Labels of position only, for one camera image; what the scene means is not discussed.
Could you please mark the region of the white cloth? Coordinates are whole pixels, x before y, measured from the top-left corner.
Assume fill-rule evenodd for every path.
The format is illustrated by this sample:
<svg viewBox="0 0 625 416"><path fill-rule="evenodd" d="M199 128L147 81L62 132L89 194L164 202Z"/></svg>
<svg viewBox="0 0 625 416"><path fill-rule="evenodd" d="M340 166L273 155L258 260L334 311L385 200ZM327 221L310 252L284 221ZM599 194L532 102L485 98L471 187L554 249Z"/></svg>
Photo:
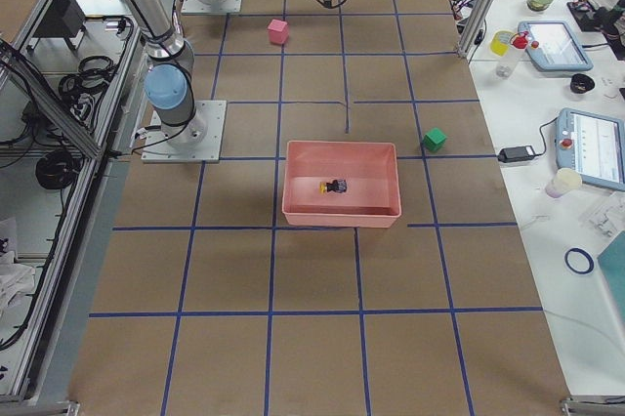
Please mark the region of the white cloth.
<svg viewBox="0 0 625 416"><path fill-rule="evenodd" d="M18 259L17 221L12 217L1 221L1 313L35 289L35 268Z"/></svg>

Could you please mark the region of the pink cube centre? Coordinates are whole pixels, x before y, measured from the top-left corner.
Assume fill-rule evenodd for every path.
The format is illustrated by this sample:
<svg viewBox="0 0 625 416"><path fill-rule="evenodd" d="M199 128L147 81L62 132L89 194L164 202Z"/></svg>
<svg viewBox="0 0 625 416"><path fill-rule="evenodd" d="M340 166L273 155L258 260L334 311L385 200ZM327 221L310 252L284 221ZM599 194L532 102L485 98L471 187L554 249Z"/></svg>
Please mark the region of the pink cube centre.
<svg viewBox="0 0 625 416"><path fill-rule="evenodd" d="M274 45L284 45L289 38L289 24L287 21L273 19L267 26L269 41Z"/></svg>

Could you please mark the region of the white plastic cup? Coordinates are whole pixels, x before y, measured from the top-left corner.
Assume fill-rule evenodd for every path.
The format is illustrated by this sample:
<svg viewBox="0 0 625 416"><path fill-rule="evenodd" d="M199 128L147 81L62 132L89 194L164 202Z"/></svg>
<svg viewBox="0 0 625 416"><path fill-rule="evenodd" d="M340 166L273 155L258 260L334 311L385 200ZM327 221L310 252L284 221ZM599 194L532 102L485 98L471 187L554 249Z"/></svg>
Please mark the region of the white plastic cup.
<svg viewBox="0 0 625 416"><path fill-rule="evenodd" d="M545 192L552 198L560 198L579 189L583 184L581 175L573 169L559 169L552 180L545 186Z"/></svg>

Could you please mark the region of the yellow tape roll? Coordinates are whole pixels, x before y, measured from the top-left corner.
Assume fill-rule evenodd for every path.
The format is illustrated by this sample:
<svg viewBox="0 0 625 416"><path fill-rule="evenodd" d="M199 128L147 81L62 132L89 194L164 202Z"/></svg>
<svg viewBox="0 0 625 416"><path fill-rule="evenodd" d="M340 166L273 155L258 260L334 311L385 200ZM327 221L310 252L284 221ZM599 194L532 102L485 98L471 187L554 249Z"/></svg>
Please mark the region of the yellow tape roll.
<svg viewBox="0 0 625 416"><path fill-rule="evenodd" d="M489 44L490 51L499 57L503 57L506 54L514 35L515 33L510 30L496 31Z"/></svg>

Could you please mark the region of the black power adapter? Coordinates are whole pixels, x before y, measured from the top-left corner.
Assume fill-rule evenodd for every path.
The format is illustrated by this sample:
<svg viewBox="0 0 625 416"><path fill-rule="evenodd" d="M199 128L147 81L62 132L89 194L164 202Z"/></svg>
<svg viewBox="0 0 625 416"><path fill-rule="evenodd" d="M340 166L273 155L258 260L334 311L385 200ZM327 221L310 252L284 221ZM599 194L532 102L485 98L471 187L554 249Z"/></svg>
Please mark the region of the black power adapter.
<svg viewBox="0 0 625 416"><path fill-rule="evenodd" d="M537 156L532 146L507 146L497 154L497 160L501 163L517 163L533 160Z"/></svg>

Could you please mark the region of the pink plastic bin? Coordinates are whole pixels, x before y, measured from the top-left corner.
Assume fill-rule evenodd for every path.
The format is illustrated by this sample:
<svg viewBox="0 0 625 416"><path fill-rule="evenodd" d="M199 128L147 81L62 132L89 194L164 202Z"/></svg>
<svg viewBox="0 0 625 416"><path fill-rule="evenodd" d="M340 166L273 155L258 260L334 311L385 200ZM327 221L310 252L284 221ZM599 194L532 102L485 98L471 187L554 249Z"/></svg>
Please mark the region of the pink plastic bin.
<svg viewBox="0 0 625 416"><path fill-rule="evenodd" d="M388 228L401 216L391 143L291 141L282 213L307 227Z"/></svg>

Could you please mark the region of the teach pendant near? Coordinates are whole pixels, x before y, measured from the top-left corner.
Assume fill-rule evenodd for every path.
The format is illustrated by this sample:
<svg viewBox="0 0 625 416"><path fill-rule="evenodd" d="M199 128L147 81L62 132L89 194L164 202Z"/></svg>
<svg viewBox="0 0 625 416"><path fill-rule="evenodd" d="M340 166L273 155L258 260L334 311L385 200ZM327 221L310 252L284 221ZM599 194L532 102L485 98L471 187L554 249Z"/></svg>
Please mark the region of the teach pendant near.
<svg viewBox="0 0 625 416"><path fill-rule="evenodd" d="M556 163L576 171L582 182L624 190L624 121L575 108L556 119Z"/></svg>

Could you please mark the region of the teach pendant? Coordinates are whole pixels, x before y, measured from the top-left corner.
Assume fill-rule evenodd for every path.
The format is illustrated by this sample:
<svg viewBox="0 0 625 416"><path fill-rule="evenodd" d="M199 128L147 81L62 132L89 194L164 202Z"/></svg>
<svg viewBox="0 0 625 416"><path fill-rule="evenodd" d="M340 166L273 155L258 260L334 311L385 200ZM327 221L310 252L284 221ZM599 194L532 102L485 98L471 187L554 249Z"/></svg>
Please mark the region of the teach pendant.
<svg viewBox="0 0 625 416"><path fill-rule="evenodd" d="M556 119L556 163L576 171L582 182L624 190L624 121L575 108Z"/></svg>
<svg viewBox="0 0 625 416"><path fill-rule="evenodd" d="M593 68L573 30L565 21L520 21L518 32L527 32L529 59L544 72L582 72Z"/></svg>

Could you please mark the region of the green cube near bin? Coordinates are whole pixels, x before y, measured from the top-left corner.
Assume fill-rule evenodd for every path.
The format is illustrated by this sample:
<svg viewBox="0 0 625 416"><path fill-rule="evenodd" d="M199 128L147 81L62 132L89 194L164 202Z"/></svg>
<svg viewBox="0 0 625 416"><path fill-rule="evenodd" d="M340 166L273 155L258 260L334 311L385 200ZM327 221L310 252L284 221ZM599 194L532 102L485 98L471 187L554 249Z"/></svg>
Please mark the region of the green cube near bin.
<svg viewBox="0 0 625 416"><path fill-rule="evenodd" d="M423 135L422 145L430 152L438 152L446 141L447 135L440 128L434 127Z"/></svg>

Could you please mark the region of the teach pendant far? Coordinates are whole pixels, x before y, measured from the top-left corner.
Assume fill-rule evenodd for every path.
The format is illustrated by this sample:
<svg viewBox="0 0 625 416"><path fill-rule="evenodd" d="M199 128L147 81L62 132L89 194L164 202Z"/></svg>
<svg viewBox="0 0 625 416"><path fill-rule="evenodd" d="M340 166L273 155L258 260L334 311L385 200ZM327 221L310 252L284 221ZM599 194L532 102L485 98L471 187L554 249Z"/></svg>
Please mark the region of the teach pendant far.
<svg viewBox="0 0 625 416"><path fill-rule="evenodd" d="M573 30L565 21L520 21L518 32L527 32L529 59L544 72L582 72L593 68Z"/></svg>

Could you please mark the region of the black small bowl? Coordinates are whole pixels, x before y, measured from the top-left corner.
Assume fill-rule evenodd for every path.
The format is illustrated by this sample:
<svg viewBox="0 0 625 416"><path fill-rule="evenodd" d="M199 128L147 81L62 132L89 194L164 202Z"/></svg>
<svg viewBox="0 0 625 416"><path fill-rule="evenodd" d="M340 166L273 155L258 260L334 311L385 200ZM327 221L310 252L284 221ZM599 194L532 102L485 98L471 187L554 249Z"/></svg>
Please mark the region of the black small bowl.
<svg viewBox="0 0 625 416"><path fill-rule="evenodd" d="M596 84L594 79L584 73L575 73L571 76L569 89L573 94L582 95L592 91Z"/></svg>

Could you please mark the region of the clear squeeze bottle red cap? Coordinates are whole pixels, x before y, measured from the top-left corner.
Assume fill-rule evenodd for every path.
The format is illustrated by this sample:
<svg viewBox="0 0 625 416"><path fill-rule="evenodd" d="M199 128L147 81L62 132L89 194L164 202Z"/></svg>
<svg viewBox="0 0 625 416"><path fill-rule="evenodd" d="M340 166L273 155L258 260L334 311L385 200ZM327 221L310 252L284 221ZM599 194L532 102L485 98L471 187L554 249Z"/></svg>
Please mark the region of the clear squeeze bottle red cap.
<svg viewBox="0 0 625 416"><path fill-rule="evenodd" d="M506 52L495 67L495 74L498 77L508 78L513 74L529 42L530 36L527 30L518 32L510 38Z"/></svg>

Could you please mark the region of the teal board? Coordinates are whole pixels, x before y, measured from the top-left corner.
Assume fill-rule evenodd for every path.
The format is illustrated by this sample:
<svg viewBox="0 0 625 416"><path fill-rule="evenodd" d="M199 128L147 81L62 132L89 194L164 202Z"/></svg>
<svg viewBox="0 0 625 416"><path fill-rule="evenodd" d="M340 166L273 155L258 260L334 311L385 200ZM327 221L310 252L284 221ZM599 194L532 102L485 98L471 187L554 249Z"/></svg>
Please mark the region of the teal board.
<svg viewBox="0 0 625 416"><path fill-rule="evenodd" d="M600 269L621 320L624 320L624 236L619 232L598 257Z"/></svg>

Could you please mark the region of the yellow push button switch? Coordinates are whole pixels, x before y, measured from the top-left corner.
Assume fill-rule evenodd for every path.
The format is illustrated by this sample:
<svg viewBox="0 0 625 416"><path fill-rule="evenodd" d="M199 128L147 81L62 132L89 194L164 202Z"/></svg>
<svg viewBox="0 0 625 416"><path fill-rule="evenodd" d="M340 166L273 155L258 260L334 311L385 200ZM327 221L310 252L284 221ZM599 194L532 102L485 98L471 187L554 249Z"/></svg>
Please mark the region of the yellow push button switch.
<svg viewBox="0 0 625 416"><path fill-rule="evenodd" d="M331 182L321 182L319 184L321 193L345 193L348 190L347 182L343 179L335 179Z"/></svg>

